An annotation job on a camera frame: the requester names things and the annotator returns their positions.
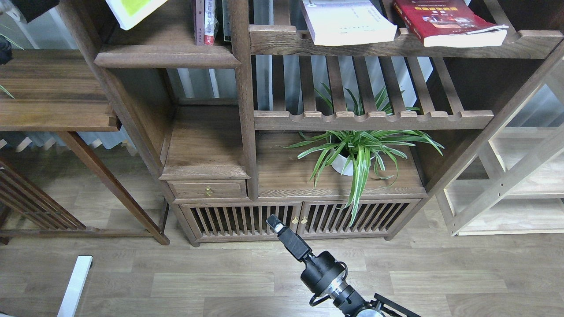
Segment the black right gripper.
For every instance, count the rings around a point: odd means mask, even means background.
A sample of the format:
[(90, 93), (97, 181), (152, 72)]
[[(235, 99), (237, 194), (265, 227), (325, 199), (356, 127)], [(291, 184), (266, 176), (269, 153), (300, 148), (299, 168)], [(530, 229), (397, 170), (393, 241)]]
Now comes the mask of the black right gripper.
[(328, 251), (323, 251), (318, 256), (312, 253), (309, 245), (291, 229), (287, 228), (275, 214), (271, 214), (266, 223), (276, 233), (278, 239), (284, 244), (290, 254), (298, 261), (305, 264), (301, 274), (303, 283), (314, 293), (314, 297), (336, 299), (345, 288), (347, 268)]

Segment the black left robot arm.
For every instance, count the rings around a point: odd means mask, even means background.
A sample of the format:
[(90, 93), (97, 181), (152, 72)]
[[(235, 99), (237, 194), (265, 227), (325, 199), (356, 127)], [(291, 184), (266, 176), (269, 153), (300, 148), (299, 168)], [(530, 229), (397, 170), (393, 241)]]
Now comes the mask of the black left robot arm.
[[(0, 2), (0, 14), (6, 13), (16, 21), (29, 23), (58, 4), (58, 0), (2, 0)], [(8, 37), (3, 34), (0, 35), (0, 64), (7, 64), (13, 59), (13, 44), (15, 42)]]

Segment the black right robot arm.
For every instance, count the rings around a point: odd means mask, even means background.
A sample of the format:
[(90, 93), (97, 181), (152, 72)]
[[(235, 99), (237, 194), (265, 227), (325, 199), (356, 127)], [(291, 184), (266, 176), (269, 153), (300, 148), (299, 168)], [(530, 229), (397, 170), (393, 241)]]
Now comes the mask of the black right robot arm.
[(346, 282), (348, 269), (344, 262), (337, 261), (328, 251), (323, 251), (318, 256), (314, 255), (302, 237), (284, 225), (276, 215), (270, 215), (266, 222), (277, 233), (278, 239), (289, 253), (305, 264), (301, 280), (313, 293), (309, 301), (311, 306), (332, 299), (333, 305), (340, 309), (345, 317), (417, 316), (415, 312), (377, 293), (374, 295), (374, 300), (365, 301)]

